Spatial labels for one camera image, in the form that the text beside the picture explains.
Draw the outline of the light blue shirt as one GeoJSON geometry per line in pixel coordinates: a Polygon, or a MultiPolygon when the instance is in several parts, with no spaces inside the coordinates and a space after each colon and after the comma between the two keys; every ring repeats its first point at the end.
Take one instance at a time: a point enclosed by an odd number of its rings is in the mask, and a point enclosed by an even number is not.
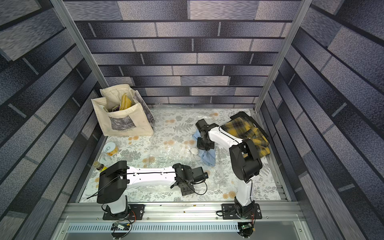
{"type": "Polygon", "coordinates": [[[198,147],[195,147],[196,149],[199,150],[198,156],[201,158],[202,162],[209,166],[209,167],[214,167],[216,165],[216,152],[215,150],[200,150],[198,147]]]}

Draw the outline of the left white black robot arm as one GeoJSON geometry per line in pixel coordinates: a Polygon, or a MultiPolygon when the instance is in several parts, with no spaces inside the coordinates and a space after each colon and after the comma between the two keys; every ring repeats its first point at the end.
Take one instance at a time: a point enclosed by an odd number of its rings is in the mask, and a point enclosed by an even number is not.
{"type": "Polygon", "coordinates": [[[195,193],[194,185],[204,183],[209,178],[203,168],[192,169],[180,163],[171,167],[139,169],[130,167],[126,161],[119,161],[99,175],[99,188],[93,196],[103,206],[103,220],[122,220],[130,215],[125,190],[136,187],[167,186],[179,187],[182,196],[195,193]]]}

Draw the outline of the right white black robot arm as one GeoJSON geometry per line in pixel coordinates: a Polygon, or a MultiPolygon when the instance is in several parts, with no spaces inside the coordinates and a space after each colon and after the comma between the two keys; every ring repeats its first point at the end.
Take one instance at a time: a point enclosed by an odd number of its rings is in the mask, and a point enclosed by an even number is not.
{"type": "Polygon", "coordinates": [[[235,196],[235,210],[239,218],[247,216],[261,219],[261,210],[254,200],[254,187],[263,163],[259,153],[250,139],[242,140],[225,132],[217,124],[207,124],[204,119],[197,121],[197,148],[204,153],[215,148],[215,144],[227,148],[231,158],[231,166],[238,178],[238,190],[235,196]]]}

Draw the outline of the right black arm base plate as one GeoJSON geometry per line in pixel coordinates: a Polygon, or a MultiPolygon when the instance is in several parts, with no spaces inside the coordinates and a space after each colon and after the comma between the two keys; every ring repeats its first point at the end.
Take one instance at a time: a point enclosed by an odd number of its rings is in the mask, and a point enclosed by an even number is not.
{"type": "Polygon", "coordinates": [[[260,206],[256,203],[245,207],[238,204],[222,204],[221,208],[224,220],[260,220],[263,218],[260,206]]]}

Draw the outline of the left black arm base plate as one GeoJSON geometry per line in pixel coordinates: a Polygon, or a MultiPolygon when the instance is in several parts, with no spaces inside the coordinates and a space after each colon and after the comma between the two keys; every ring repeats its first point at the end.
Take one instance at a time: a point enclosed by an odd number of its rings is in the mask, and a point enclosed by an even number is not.
{"type": "Polygon", "coordinates": [[[145,210],[145,205],[139,205],[139,204],[131,204],[127,205],[126,209],[117,214],[112,214],[110,206],[106,206],[104,208],[105,213],[103,215],[103,220],[104,221],[111,221],[111,220],[142,220],[143,219],[143,214],[145,210]]]}

